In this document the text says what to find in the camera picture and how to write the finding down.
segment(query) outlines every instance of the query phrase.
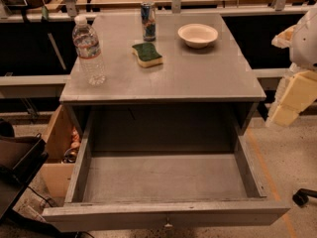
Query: gray tabletop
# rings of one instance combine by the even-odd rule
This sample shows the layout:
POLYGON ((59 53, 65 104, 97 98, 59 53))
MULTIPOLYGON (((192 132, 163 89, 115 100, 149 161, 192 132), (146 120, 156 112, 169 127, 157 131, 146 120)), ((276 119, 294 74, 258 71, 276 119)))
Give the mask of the gray tabletop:
POLYGON ((60 101, 64 104, 132 102, 260 101, 265 94, 218 14, 157 14, 157 51, 163 64, 142 68, 132 45, 143 42, 140 11, 99 15, 96 29, 106 64, 100 86, 86 82, 76 62, 60 101), (186 45, 177 30, 200 23, 215 28, 218 39, 202 50, 186 45))

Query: cardboard box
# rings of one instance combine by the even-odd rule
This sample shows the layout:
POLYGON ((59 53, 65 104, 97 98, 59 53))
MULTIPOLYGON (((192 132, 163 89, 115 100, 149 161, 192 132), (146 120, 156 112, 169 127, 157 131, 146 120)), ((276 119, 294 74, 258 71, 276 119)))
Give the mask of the cardboard box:
POLYGON ((65 197, 74 164, 63 163, 63 155, 71 144, 73 125, 66 110, 60 105, 54 112, 43 139, 47 142, 48 161, 42 166, 41 174, 51 197, 65 197))

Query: plastic water bottle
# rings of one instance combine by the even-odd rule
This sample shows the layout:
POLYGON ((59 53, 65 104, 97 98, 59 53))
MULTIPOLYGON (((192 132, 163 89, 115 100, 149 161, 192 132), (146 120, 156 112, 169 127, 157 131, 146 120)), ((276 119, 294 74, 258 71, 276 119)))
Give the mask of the plastic water bottle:
POLYGON ((87 24, 83 15, 76 16, 76 25, 72 31, 72 40, 76 46, 80 66, 91 85, 105 81, 105 65, 96 31, 87 24))

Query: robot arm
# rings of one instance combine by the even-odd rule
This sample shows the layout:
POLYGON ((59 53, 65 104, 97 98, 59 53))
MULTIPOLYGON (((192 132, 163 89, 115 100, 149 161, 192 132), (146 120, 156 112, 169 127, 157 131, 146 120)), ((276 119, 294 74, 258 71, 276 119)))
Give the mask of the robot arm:
POLYGON ((317 99, 317 6, 275 37, 272 44, 289 47, 292 65, 280 81, 266 125, 283 128, 317 99))

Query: white bowl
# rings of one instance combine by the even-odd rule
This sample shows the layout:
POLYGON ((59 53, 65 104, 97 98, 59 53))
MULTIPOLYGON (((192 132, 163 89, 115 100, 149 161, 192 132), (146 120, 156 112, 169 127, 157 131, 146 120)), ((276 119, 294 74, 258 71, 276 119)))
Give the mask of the white bowl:
POLYGON ((218 38, 216 29, 202 24, 188 24, 178 29, 178 35, 194 49, 202 49, 218 38))

